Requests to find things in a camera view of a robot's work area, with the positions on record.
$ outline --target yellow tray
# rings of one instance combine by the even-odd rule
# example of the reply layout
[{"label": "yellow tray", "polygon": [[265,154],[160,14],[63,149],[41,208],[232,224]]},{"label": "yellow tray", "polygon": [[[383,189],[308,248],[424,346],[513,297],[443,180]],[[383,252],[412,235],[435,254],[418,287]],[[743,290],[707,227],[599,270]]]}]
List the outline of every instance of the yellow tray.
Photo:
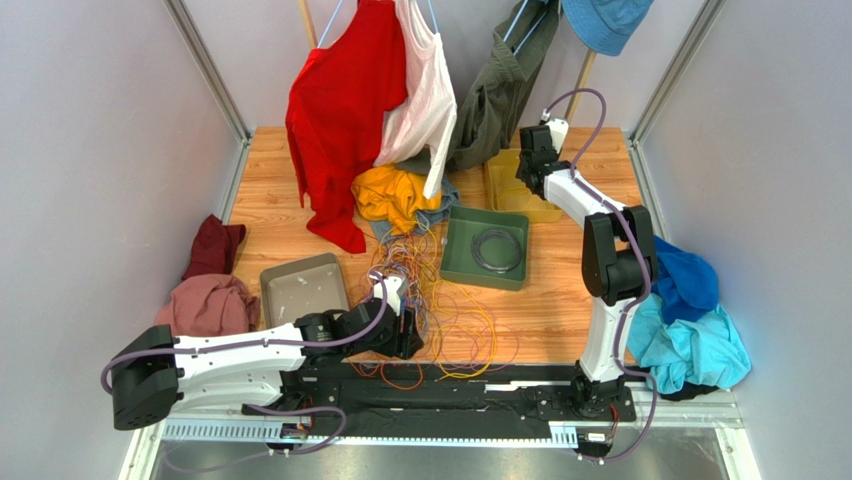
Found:
[{"label": "yellow tray", "polygon": [[485,186],[488,207],[497,212],[526,215],[533,223],[556,222],[562,217],[562,209],[534,195],[515,178],[520,150],[500,150],[485,164]]}]

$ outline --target blue hat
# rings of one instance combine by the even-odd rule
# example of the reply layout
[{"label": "blue hat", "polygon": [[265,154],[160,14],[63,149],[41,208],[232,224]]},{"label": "blue hat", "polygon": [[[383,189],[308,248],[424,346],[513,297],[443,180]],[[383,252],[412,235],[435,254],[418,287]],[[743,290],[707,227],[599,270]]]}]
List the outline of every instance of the blue hat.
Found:
[{"label": "blue hat", "polygon": [[621,53],[654,0],[562,0],[574,33],[592,50]]}]

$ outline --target plastic container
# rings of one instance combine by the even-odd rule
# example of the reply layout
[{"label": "plastic container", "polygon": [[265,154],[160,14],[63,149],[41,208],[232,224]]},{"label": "plastic container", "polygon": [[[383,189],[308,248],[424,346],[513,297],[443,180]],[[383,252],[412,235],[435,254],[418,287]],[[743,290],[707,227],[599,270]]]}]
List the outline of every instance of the plastic container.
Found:
[{"label": "plastic container", "polygon": [[349,310],[343,273],[333,253],[267,268],[260,273],[260,291],[266,328],[309,313]]},{"label": "plastic container", "polygon": [[552,223],[562,217],[562,209],[534,195],[515,178],[520,150],[500,150],[485,164],[488,208],[496,212],[526,215],[533,223]]},{"label": "plastic container", "polygon": [[[484,231],[500,228],[518,240],[521,263],[506,273],[480,267],[471,253],[471,244]],[[477,208],[450,208],[447,244],[441,258],[441,278],[456,283],[518,291],[527,278],[527,246],[530,220],[524,215],[491,212]],[[482,255],[494,265],[506,265],[515,258],[515,250],[504,240],[489,240],[482,246]]]}]

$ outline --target red shirt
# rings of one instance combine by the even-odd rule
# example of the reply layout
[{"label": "red shirt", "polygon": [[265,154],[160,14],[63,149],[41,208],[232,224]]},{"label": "red shirt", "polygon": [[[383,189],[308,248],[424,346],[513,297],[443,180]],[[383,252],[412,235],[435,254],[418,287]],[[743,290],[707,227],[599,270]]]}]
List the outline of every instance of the red shirt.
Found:
[{"label": "red shirt", "polygon": [[392,1],[363,0],[346,32],[313,50],[290,89],[287,137],[308,230],[350,253],[367,250],[352,222],[352,180],[373,166],[384,114],[405,101],[405,42]]}]

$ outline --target wooden tabletop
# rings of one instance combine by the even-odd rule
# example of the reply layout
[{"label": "wooden tabletop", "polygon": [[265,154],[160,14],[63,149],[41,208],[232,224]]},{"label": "wooden tabletop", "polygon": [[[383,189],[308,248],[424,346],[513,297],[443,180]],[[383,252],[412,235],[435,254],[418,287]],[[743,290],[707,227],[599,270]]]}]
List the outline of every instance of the wooden tabletop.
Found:
[{"label": "wooden tabletop", "polygon": [[[591,129],[572,129],[563,158],[573,158]],[[641,203],[622,132],[604,129],[580,161],[584,177],[602,192],[627,205]],[[474,168],[450,175],[459,189],[462,204],[486,208],[484,170]],[[299,206],[298,187],[283,128],[260,128],[252,142],[230,223],[245,224],[246,240],[240,249],[234,274],[254,295],[260,295],[260,272],[282,263],[331,252],[337,255],[347,291],[356,289],[370,267],[377,242],[367,239],[366,254],[352,255],[305,229],[312,216]],[[370,232],[357,216],[355,224]],[[446,233],[446,222],[433,229],[438,238]],[[580,275],[582,229],[567,215],[556,223],[530,227],[528,274],[519,292],[465,285],[463,289],[484,306],[498,325],[495,362],[573,363],[583,352],[589,329],[591,299]],[[442,285],[441,293],[452,295],[462,310],[470,310],[462,293]],[[355,294],[350,293],[350,301]],[[460,322],[485,332],[478,315],[465,314]],[[483,333],[484,338],[490,334]],[[474,340],[458,330],[443,341],[445,359],[468,362]],[[417,359],[433,360],[431,348]]]}]

